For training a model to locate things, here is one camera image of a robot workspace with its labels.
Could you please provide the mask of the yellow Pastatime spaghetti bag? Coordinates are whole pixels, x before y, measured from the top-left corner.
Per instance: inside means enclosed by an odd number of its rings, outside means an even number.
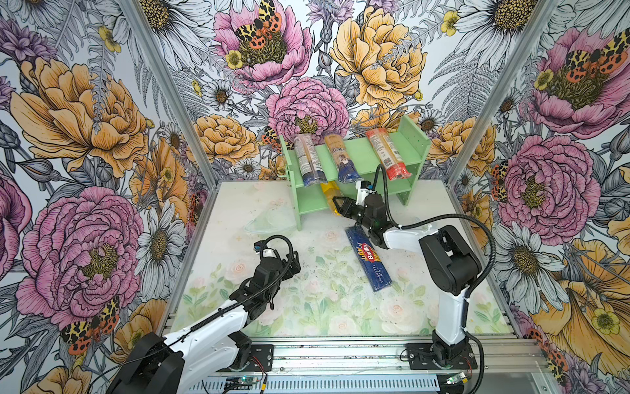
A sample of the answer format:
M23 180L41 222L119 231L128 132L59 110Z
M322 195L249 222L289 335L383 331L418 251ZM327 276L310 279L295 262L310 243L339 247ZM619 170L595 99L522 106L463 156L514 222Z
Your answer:
M328 182L326 184L321 184L320 185L323 195L326 199L326 203L328 208L331 210L331 212L333 212L335 215L340 216L336 205L334 203L334 198L335 197L343 197L343 193L341 192L341 189L338 187L338 185L336 184L336 182Z

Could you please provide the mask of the yellow blue spaghetti bag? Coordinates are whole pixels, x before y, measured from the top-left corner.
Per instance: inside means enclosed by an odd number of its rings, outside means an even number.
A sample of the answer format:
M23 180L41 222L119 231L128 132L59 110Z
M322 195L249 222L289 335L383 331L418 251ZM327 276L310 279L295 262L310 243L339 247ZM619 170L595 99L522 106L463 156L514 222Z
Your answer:
M347 152L344 139L336 133L329 133L324 136L324 141L336 164L338 182L350 184L362 181L361 175L359 175L354 162Z

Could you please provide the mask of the clear grey label spaghetti bag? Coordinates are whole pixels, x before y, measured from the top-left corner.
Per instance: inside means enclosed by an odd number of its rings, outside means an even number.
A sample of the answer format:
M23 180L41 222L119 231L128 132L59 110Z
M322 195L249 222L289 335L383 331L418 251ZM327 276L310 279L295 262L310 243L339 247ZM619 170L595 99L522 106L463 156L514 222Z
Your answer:
M311 136L301 134L295 137L295 153L305 187L327 183L326 174L323 171Z

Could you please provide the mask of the blue Barilla spaghetti box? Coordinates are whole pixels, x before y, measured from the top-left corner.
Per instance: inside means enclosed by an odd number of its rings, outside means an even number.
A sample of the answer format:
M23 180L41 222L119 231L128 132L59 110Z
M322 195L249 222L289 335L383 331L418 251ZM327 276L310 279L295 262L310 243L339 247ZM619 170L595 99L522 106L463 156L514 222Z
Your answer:
M390 275L361 226L348 227L345 229L345 232L352 250L364 269L372 290L379 292L386 287L390 287L392 284Z

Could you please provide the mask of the red white label spaghetti bag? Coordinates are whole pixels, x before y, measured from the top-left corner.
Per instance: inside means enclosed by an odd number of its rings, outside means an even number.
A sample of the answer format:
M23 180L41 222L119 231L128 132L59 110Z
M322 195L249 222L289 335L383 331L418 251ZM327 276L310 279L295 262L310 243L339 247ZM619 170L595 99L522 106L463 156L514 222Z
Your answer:
M407 179L412 176L408 171L398 149L395 147L390 133L384 128L366 132L372 147L379 157L390 181Z

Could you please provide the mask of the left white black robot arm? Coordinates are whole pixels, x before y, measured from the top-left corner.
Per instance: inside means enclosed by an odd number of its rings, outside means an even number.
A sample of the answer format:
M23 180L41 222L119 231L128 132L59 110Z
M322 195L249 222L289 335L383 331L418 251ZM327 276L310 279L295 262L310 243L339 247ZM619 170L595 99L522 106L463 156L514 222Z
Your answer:
M164 337L151 332L139 339L107 392L183 393L211 373L243 369L251 352L243 329L274 307L281 283L300 270L296 251L282 259L277 251L265 249L254 276L217 311Z

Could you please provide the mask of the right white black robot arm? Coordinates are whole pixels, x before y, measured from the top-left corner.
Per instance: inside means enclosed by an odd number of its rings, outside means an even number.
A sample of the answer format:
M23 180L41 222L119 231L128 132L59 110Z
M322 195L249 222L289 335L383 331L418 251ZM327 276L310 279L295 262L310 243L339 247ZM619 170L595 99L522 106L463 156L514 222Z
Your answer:
M427 351L409 345L410 359L433 363L440 369L456 365L470 352L466 318L473 289L483 281L482 265L470 245L452 225L436 229L433 223L447 219L465 220L482 225L476 218L447 213L419 223L402 225L390 217L389 202L374 190L361 189L358 200L332 199L337 212L356 222L374 246L384 250L402 250L423 255L428 273L439 293L439 315Z

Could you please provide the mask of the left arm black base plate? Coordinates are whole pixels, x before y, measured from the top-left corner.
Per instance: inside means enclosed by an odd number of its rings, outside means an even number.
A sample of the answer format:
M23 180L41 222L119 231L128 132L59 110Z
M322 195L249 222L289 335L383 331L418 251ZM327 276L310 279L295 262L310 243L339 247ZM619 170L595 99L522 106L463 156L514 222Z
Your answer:
M236 359L226 368L230 372L271 372L274 345L253 344L244 346L236 353Z

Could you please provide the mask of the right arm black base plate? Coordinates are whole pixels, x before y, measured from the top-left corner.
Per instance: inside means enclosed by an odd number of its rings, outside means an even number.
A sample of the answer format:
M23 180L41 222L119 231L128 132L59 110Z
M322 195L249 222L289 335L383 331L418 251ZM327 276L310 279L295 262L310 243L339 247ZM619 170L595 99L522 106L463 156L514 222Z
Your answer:
M464 341L456 346L441 343L408 343L402 359L411 370L478 369L472 346Z

